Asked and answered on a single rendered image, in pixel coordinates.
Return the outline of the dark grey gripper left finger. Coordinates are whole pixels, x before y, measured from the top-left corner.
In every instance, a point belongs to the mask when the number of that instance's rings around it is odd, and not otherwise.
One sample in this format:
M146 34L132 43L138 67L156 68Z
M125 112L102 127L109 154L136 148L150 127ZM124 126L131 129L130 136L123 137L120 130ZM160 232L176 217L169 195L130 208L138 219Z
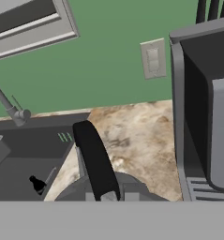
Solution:
M79 178L66 187L57 197L57 201L93 201L95 199L88 176Z

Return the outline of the beige wall outlet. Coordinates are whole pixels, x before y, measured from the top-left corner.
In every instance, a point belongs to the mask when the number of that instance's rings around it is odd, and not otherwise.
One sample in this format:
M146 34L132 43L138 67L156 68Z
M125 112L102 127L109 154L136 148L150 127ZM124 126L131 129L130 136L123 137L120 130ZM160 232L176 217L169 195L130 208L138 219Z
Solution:
M165 40L158 38L140 44L146 80L166 76Z

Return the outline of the dark grey sink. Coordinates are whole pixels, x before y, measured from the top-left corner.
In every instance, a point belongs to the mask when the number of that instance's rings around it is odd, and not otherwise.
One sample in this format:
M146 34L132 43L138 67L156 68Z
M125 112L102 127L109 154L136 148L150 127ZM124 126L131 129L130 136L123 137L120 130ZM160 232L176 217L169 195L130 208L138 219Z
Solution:
M0 201L42 201L64 164L73 141L72 125L88 118L87 112L31 118L17 127L0 121L0 135L10 153L0 163ZM29 177L47 186L38 195Z

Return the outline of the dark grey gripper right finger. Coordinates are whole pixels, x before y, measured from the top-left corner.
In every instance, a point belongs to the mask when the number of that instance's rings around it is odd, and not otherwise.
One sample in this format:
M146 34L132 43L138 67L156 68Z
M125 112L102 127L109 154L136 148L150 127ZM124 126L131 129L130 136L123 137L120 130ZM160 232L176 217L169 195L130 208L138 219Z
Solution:
M134 176L124 172L116 172L115 176L122 201L165 201L165 198L151 193L147 185Z

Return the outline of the grey coffee machine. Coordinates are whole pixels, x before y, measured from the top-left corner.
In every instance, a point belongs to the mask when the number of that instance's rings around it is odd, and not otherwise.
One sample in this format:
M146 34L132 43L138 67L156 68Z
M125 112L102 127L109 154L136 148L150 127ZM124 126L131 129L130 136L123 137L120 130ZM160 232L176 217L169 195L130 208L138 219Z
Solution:
M224 17L170 33L175 157L185 201L224 201Z

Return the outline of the grey tap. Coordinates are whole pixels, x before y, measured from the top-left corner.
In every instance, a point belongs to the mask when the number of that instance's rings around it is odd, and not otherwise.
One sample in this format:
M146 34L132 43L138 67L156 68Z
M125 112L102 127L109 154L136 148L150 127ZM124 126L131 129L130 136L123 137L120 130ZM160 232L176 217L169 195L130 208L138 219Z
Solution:
M23 109L22 107L17 108L16 106L12 105L1 89L0 102L3 104L8 115L11 117L17 127L23 126L30 119L31 112L28 109Z

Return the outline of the small black object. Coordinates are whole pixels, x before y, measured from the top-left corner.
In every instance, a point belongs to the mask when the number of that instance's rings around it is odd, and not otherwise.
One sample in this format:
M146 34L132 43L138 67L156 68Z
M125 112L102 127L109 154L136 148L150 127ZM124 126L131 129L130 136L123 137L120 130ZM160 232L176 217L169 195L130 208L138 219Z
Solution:
M34 175L31 175L29 177L29 181L33 184L34 190L37 192L38 195L41 195L47 186L47 184L42 181L37 179Z

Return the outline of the black curved object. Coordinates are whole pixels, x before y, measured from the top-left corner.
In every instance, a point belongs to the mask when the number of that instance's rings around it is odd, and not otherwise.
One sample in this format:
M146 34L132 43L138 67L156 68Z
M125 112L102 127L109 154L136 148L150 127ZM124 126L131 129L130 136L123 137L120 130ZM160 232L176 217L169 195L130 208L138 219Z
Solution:
M95 200L101 201L102 195L113 191L119 201L121 193L118 181L97 129L88 120L75 123L72 129L76 146L82 153Z

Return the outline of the grey wall cabinet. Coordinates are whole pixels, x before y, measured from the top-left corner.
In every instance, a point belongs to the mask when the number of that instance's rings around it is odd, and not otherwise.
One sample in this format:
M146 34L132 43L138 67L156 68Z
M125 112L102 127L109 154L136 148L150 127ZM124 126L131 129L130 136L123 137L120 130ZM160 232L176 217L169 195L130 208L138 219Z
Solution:
M79 36L69 0L0 0L0 59Z

